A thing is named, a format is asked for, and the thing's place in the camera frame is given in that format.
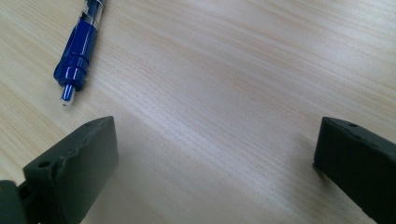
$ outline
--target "pen tip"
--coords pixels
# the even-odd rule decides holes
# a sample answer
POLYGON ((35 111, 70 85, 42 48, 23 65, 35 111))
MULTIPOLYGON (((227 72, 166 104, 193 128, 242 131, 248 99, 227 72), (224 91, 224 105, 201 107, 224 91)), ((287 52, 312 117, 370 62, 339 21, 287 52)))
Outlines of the pen tip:
POLYGON ((73 102, 74 86, 71 84, 64 85, 64 93, 62 94, 61 101, 63 106, 71 105, 73 102))
POLYGON ((66 101, 66 100, 63 100, 63 99, 61 99, 61 100, 62 100, 62 106, 68 106, 68 105, 72 104, 71 101, 66 101))

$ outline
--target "blue pen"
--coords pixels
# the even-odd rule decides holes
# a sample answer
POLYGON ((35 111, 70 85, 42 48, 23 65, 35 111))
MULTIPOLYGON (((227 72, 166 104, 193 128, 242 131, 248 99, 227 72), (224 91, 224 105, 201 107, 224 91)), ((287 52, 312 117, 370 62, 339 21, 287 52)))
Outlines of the blue pen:
POLYGON ((54 78, 64 88, 63 105, 70 105, 74 91, 80 91, 84 85, 105 1, 85 0, 78 23, 53 72, 54 78))

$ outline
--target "wooden table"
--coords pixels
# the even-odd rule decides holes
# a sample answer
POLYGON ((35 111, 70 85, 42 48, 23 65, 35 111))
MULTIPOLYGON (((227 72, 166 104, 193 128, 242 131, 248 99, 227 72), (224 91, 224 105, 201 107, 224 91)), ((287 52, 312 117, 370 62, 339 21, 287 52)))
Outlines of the wooden table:
POLYGON ((0 179, 112 115, 120 167, 83 223, 374 223, 312 162, 324 116, 396 141, 393 0, 108 0, 64 108, 81 6, 0 2, 0 179))

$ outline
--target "pen grip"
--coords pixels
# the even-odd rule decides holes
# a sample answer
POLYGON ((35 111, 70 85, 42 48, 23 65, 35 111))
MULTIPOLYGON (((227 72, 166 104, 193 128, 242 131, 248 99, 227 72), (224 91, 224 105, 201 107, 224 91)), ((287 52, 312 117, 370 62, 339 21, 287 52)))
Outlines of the pen grip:
POLYGON ((90 64, 97 31, 89 23, 79 20, 67 41, 64 54, 54 71, 60 86, 71 84, 80 91, 90 64))

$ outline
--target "black plastic object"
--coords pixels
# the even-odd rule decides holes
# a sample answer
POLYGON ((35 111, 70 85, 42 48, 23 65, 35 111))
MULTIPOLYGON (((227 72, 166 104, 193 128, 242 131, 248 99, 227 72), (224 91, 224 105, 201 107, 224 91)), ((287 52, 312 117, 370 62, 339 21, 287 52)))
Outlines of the black plastic object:
POLYGON ((323 118, 314 166, 377 223, 396 223, 396 145, 340 119, 323 118))
POLYGON ((23 168, 16 188, 0 181, 0 224, 77 224, 118 165, 113 117, 88 122, 23 168))

